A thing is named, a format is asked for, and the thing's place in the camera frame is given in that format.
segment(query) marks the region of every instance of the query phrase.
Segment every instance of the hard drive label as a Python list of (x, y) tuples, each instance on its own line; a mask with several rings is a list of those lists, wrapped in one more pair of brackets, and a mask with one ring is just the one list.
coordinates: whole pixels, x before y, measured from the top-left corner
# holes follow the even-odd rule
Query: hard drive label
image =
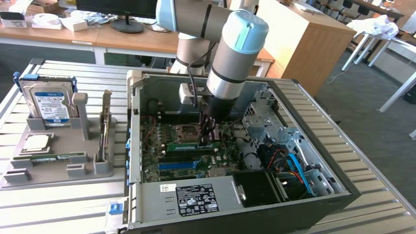
[(182, 216), (220, 211), (212, 184), (176, 187), (176, 197)]
[(60, 92), (36, 92), (36, 103), (42, 118), (51, 123), (63, 123), (70, 120), (68, 108), (63, 104), (66, 97)]

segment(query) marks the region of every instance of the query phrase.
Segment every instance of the hard drive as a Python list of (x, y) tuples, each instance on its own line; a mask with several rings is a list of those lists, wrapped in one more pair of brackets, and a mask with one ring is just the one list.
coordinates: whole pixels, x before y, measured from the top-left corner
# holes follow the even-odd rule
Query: hard drive
[(70, 118), (79, 117), (72, 102), (78, 91), (75, 78), (24, 75), (19, 87), (26, 97), (32, 118), (42, 118), (48, 126), (70, 124)]

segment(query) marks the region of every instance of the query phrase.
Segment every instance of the light blue joint cap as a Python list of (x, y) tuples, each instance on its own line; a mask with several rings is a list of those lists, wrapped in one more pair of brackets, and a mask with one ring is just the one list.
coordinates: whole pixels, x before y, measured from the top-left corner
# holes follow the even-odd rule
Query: light blue joint cap
[(258, 53), (268, 33), (267, 22), (246, 10), (234, 11), (223, 27), (223, 39), (235, 51), (242, 54)]
[(174, 0), (158, 0), (156, 20), (162, 27), (176, 31), (176, 15)]

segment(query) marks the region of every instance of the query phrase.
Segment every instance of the gray parts holder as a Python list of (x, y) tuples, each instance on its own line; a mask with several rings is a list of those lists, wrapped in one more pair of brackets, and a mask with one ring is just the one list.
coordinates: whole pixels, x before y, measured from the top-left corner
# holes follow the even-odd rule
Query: gray parts holder
[[(46, 127), (43, 119), (27, 119), (28, 126), (0, 180), (2, 188), (112, 176), (118, 120), (111, 118), (108, 157), (106, 161), (98, 162), (100, 119), (87, 118), (87, 101), (87, 94), (75, 93), (79, 118), (70, 119), (71, 127)], [(50, 140), (43, 150), (31, 153), (24, 151), (24, 146), (28, 137), (34, 135), (48, 135)]]

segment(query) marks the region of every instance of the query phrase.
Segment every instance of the blue pcie slot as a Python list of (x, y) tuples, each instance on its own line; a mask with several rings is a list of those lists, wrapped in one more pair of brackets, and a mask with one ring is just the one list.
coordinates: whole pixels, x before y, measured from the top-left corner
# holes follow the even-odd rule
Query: blue pcie slot
[(160, 163), (159, 169), (160, 170), (170, 170), (170, 169), (195, 169), (198, 164), (203, 161), (203, 159), (194, 161), (194, 162), (179, 162), (179, 163)]

